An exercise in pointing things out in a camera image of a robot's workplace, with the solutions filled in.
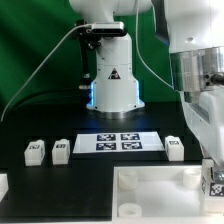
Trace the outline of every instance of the warning label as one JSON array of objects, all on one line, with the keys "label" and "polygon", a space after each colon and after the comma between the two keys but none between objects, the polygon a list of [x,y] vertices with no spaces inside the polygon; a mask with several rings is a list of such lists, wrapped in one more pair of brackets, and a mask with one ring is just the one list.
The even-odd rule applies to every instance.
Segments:
[{"label": "warning label", "polygon": [[108,79],[121,79],[121,77],[119,76],[116,68],[114,68],[114,70],[111,72]]}]

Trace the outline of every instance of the white block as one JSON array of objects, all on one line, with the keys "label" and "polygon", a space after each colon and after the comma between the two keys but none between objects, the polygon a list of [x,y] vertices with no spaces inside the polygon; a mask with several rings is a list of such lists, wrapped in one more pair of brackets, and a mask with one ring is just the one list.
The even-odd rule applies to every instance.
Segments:
[{"label": "white block", "polygon": [[41,165],[45,155],[44,141],[30,142],[24,154],[26,166]]},{"label": "white block", "polygon": [[66,139],[56,141],[52,150],[53,164],[68,164],[70,156],[70,143]]},{"label": "white block", "polygon": [[184,160],[184,146],[180,138],[168,136],[165,138],[165,150],[169,161]]},{"label": "white block", "polygon": [[8,179],[6,174],[0,174],[0,201],[3,199],[9,189]]}]

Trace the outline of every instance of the green backdrop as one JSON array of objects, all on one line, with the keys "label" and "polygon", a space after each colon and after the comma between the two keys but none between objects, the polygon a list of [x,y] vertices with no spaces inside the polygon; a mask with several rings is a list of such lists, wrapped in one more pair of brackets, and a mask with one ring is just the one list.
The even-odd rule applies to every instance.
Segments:
[{"label": "green backdrop", "polygon": [[[0,107],[6,105],[61,38],[73,28],[79,15],[68,0],[0,1]],[[135,51],[135,17],[117,17],[133,39],[133,74],[144,84],[144,101],[176,101],[179,96],[154,78]],[[168,47],[156,39],[152,10],[140,15],[139,47],[146,63],[171,82]],[[90,71],[96,73],[95,52],[88,53]],[[78,41],[68,38],[39,74],[17,98],[41,90],[78,87],[81,58]]]}]

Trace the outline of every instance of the cable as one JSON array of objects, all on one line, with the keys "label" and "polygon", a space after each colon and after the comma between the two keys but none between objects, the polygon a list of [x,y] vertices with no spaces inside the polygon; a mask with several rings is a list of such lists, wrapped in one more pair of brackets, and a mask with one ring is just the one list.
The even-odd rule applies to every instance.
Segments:
[{"label": "cable", "polygon": [[61,92],[69,92],[69,91],[78,91],[79,88],[64,88],[64,89],[53,89],[53,90],[44,90],[40,92],[33,93],[29,96],[24,97],[23,99],[19,100],[16,102],[15,105],[13,105],[12,108],[9,109],[8,114],[11,113],[12,111],[16,110],[18,107],[23,105],[26,101],[29,101],[33,98],[46,95],[46,94],[52,94],[52,93],[61,93]]},{"label": "cable", "polygon": [[11,105],[13,100],[23,91],[23,89],[30,83],[30,81],[35,77],[35,75],[38,73],[38,71],[43,67],[43,65],[46,63],[46,61],[55,53],[55,51],[61,46],[61,44],[65,41],[65,39],[73,33],[75,30],[79,28],[88,27],[90,24],[85,24],[81,26],[74,27],[72,30],[70,30],[62,39],[61,41],[56,45],[56,47],[48,54],[48,56],[43,60],[43,62],[37,67],[37,69],[31,74],[31,76],[27,79],[27,81],[22,85],[22,87],[13,95],[13,97],[9,100],[8,104],[5,106],[2,116],[1,116],[1,122],[4,120],[5,113],[8,109],[8,107]]},{"label": "cable", "polygon": [[142,62],[142,64],[146,67],[147,70],[149,70],[157,79],[159,79],[161,82],[163,82],[165,85],[167,85],[168,87],[174,89],[173,87],[173,83],[172,85],[170,85],[169,83],[167,83],[166,81],[164,81],[162,78],[160,78],[151,68],[148,67],[148,65],[145,63],[145,61],[143,60],[140,52],[139,52],[139,46],[138,46],[138,14],[139,14],[139,0],[137,0],[137,13],[136,13],[136,30],[135,30],[135,39],[136,39],[136,50],[137,50],[137,54]]}]

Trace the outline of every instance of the black cable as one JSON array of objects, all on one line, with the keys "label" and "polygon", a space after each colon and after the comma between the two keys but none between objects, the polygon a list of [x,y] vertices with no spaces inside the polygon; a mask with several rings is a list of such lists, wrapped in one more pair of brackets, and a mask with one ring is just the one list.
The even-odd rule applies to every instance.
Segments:
[{"label": "black cable", "polygon": [[69,92],[69,91],[83,91],[79,90],[79,88],[64,88],[64,89],[53,89],[53,90],[44,90],[37,93],[33,93],[29,96],[24,97],[23,99],[19,100],[8,112],[11,113],[12,111],[16,110],[18,107],[22,106],[26,101],[31,100],[35,97],[43,96],[46,94],[52,94],[52,93],[60,93],[60,92]]}]

